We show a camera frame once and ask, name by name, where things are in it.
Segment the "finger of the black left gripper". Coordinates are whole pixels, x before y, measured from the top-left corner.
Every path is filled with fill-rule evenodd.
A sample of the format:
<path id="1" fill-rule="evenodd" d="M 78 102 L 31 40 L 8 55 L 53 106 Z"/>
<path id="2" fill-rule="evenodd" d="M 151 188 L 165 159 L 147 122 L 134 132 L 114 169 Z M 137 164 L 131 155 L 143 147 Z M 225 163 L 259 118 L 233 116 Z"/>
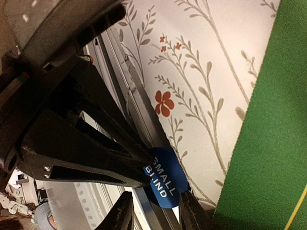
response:
<path id="1" fill-rule="evenodd" d="M 96 67 L 80 56 L 71 58 L 76 66 L 70 72 L 83 95 L 80 106 L 93 118 L 137 163 L 152 163 L 154 155 L 131 128 L 118 108 Z"/>
<path id="2" fill-rule="evenodd" d="M 145 187 L 149 161 L 133 156 L 91 125 L 79 119 L 73 127 L 52 111 L 44 111 L 31 125 L 20 147 L 20 169 L 44 181 L 93 182 Z"/>

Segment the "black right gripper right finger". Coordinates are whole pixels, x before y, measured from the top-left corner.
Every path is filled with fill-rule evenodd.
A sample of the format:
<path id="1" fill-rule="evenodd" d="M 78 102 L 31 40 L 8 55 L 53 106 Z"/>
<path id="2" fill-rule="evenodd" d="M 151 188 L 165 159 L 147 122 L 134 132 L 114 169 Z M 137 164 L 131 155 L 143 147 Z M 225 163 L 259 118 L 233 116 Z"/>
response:
<path id="1" fill-rule="evenodd" d="M 212 218 L 189 191 L 180 194 L 179 224 L 181 230 L 213 230 Z"/>

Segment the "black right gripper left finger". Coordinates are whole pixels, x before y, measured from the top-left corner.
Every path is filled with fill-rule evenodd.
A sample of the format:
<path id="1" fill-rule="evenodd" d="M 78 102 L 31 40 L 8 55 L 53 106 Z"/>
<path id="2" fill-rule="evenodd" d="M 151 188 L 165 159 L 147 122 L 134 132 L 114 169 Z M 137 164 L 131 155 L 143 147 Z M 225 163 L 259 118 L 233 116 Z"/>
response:
<path id="1" fill-rule="evenodd" d="M 132 192 L 125 191 L 95 230 L 132 230 L 133 224 L 134 204 Z"/>

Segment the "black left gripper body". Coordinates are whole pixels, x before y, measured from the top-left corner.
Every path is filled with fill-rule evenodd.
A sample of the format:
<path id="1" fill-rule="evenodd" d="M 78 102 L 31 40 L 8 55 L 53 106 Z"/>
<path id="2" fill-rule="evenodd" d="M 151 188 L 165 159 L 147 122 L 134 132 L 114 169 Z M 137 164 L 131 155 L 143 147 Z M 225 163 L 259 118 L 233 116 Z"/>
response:
<path id="1" fill-rule="evenodd" d="M 5 19 L 21 50 L 0 77 L 0 187 L 20 160 L 19 140 L 65 77 L 59 69 L 100 32 L 121 20 L 119 0 L 8 0 Z"/>

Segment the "blue small blind button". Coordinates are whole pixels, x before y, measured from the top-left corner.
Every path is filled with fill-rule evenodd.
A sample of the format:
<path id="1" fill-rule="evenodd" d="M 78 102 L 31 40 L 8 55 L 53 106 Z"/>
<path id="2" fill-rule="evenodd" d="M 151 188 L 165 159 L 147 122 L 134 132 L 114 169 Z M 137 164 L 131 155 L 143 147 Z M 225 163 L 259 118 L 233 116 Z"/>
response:
<path id="1" fill-rule="evenodd" d="M 161 208 L 175 208 L 181 193 L 189 189 L 187 177 L 172 149 L 154 147 L 151 151 L 154 162 L 143 168 L 151 179 L 150 185 L 144 187 L 146 196 Z"/>

